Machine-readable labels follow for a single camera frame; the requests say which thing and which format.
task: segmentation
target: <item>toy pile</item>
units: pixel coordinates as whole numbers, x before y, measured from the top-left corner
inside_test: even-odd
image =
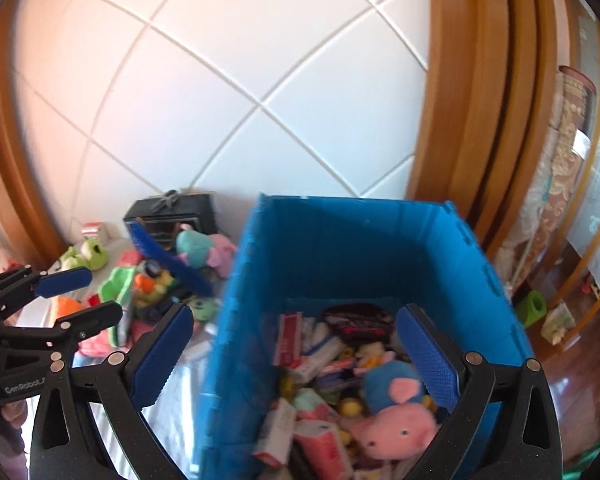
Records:
[[[401,479],[447,416],[374,304],[282,315],[273,364],[280,396],[253,451],[263,480]]]
[[[152,254],[143,254],[138,249],[125,251],[109,277],[99,286],[97,294],[87,298],[86,304],[65,296],[57,296],[52,300],[52,322],[106,301],[115,301],[122,306],[120,323],[82,341],[78,358],[104,358],[117,349],[128,351],[143,333],[153,329],[174,302],[185,303],[192,310],[194,333],[199,333],[215,316],[219,307],[217,297],[222,282],[231,272],[237,248],[223,235],[205,235],[188,224],[181,224],[180,229],[175,240],[174,255],[170,258],[176,259],[177,254],[180,262],[211,284],[209,290],[212,290],[212,294],[197,296],[192,286],[177,280],[168,264],[170,259],[160,258],[163,254],[157,254],[154,258]],[[90,270],[99,270],[104,267],[109,255],[103,236],[102,231],[94,232],[80,248],[70,247],[60,257],[61,269],[85,266]],[[159,248],[159,251],[166,252],[163,248]]]

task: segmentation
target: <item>green fabric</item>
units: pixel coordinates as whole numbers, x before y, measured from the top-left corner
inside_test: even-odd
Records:
[[[568,468],[562,474],[562,480],[578,480],[580,475],[584,470],[587,469],[591,465],[591,462],[598,456],[600,452],[600,442],[597,443],[594,447],[587,449],[578,459],[578,461]]]

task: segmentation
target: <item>wooden floor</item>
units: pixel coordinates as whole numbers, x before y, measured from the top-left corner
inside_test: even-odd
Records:
[[[556,272],[562,274],[564,269]],[[584,294],[579,287],[564,299],[576,321],[595,301],[592,294]],[[600,441],[600,312],[563,352],[540,336],[541,325],[538,322],[531,326],[527,335],[551,387],[562,454],[565,463],[569,463]]]

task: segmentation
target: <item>metal screw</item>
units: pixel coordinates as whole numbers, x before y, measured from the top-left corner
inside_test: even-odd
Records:
[[[536,359],[529,359],[526,361],[526,367],[532,372],[539,372],[542,368],[540,362]]]
[[[51,371],[53,373],[58,373],[63,368],[64,368],[64,361],[53,361],[51,363]]]
[[[472,365],[479,365],[482,362],[482,356],[478,352],[467,352],[464,358]]]
[[[122,361],[125,360],[125,355],[122,352],[115,352],[109,356],[107,361],[110,365],[119,365]]]

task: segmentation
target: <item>black box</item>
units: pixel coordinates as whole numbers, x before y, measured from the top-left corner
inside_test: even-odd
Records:
[[[126,212],[125,224],[140,219],[147,232],[165,249],[175,245],[180,223],[190,224],[205,235],[218,232],[211,203],[206,193],[185,195],[173,191],[162,196],[137,200]]]

